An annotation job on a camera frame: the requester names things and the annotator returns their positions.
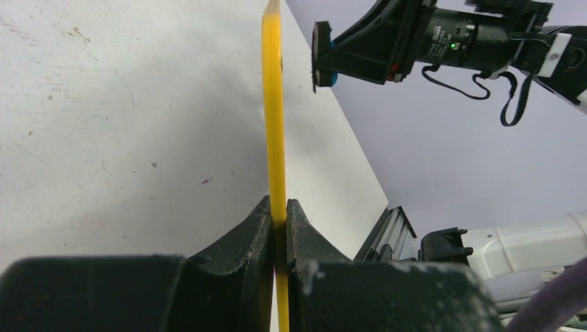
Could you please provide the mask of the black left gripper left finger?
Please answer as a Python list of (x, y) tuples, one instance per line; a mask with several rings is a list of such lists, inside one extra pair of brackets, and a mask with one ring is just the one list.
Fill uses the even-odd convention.
[(1, 275), (2, 331), (268, 331), (269, 198), (191, 257), (33, 257)]

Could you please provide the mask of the blue whiteboard eraser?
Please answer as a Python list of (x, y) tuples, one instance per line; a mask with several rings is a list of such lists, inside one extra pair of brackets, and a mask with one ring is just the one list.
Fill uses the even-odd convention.
[(312, 30), (311, 39), (311, 76), (312, 91), (316, 93), (318, 87), (333, 87), (336, 84), (338, 73), (325, 64), (325, 56), (334, 47), (331, 40), (331, 27), (328, 21), (317, 21)]

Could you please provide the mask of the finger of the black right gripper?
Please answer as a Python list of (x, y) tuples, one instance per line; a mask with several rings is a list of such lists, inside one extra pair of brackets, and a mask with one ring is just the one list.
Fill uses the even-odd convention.
[(326, 54), (325, 64), (338, 75), (366, 82), (388, 81), (392, 48), (401, 18), (395, 13), (400, 1), (377, 1), (373, 7), (338, 37)]

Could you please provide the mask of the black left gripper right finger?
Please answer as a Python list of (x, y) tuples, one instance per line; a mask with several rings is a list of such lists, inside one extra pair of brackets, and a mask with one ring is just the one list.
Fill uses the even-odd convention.
[(488, 290), (454, 263), (355, 262), (287, 203), (291, 331), (502, 331)]

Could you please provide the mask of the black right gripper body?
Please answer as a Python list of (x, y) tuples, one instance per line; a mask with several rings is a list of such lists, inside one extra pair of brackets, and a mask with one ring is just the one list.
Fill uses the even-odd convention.
[(389, 82), (399, 83), (411, 72), (436, 1), (400, 1), (395, 11), (401, 18), (399, 30), (395, 34)]

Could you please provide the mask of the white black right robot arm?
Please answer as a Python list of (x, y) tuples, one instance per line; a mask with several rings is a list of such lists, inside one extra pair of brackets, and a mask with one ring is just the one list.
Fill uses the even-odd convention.
[[(547, 26), (550, 3), (471, 1), (473, 12), (438, 8), (434, 1), (378, 1), (338, 37), (330, 25), (314, 25), (311, 73), (314, 87), (346, 75), (375, 84), (400, 82), (415, 62), (430, 80), (441, 66), (473, 71), (472, 80), (506, 78), (517, 125), (532, 83), (575, 108), (586, 110), (586, 27)], [(504, 228), (448, 228), (422, 238), (420, 261), (468, 265), (493, 288), (503, 310), (543, 290), (586, 255), (586, 213)]]

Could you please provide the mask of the yellow framed whiteboard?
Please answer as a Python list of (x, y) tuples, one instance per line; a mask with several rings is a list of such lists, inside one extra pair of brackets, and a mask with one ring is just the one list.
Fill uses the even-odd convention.
[(290, 323), (286, 260), (287, 190), (279, 1), (269, 1), (262, 15), (261, 63), (270, 211), (276, 251), (274, 265), (278, 328), (280, 331), (288, 331)]

